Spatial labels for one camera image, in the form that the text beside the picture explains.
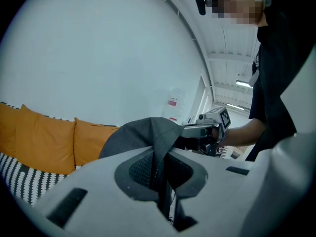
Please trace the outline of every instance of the hand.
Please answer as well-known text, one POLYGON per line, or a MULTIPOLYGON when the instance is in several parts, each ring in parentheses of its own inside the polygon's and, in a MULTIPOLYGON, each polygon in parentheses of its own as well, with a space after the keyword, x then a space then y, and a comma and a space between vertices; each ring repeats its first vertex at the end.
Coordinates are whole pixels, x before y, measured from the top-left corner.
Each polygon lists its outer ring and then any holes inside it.
POLYGON ((218 140, 218 127, 213 127, 212 129, 212 137, 218 140))

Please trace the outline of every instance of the red label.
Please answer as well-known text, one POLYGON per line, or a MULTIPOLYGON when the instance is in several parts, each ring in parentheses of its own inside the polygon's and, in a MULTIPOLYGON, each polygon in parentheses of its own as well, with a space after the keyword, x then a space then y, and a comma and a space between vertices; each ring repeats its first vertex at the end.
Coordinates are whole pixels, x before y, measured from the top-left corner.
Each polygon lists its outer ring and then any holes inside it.
POLYGON ((176 106, 176 105, 177 105, 177 102, 174 102, 174 101, 170 101, 170 100, 169 100, 169 101, 168 101, 168 104, 169 104, 169 105, 172 105, 172 106, 176 106))

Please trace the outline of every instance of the fluorescent light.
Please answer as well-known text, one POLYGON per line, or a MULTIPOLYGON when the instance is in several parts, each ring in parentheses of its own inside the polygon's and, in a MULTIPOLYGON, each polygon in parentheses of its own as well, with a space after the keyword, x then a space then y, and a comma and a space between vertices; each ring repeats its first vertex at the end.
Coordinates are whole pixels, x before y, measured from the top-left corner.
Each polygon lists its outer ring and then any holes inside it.
POLYGON ((249 83, 247 83, 247 82, 245 82, 245 81, 239 81, 239 80, 237 80, 237 81, 236 81, 236 84, 237 84, 237 85, 240 85, 240 86, 252 88, 252 87, 249 85, 249 83))
POLYGON ((237 108, 237 109, 240 109, 240 110, 244 110, 244 108, 242 108, 242 107, 238 107, 238 106, 236 106, 236 105, 231 105, 231 104, 227 104, 228 106, 231 106, 231 107, 234 107, 234 108, 237 108))

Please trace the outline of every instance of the black slot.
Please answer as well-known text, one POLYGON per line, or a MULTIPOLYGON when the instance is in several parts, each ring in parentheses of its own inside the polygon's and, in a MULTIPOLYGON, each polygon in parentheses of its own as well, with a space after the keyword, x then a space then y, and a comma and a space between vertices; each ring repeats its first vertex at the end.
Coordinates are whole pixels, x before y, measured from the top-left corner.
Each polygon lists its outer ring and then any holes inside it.
POLYGON ((233 173, 240 174, 240 175, 244 175, 244 176, 246 176, 249 173, 249 170, 247 170, 247 169, 236 168, 236 167, 228 167, 226 170, 233 172, 233 173))
POLYGON ((171 206, 171 188, 177 195, 173 227, 182 231, 197 223, 182 209, 182 199, 195 197, 207 181, 207 171, 199 163, 180 154, 169 152, 163 159, 163 169, 157 190, 150 185, 153 149, 148 149, 122 162, 115 170, 117 186, 131 199, 155 201, 159 211, 168 219, 171 206))
POLYGON ((81 203, 87 191, 80 188, 72 189, 59 205, 47 216, 51 222, 63 228, 75 209, 81 203))

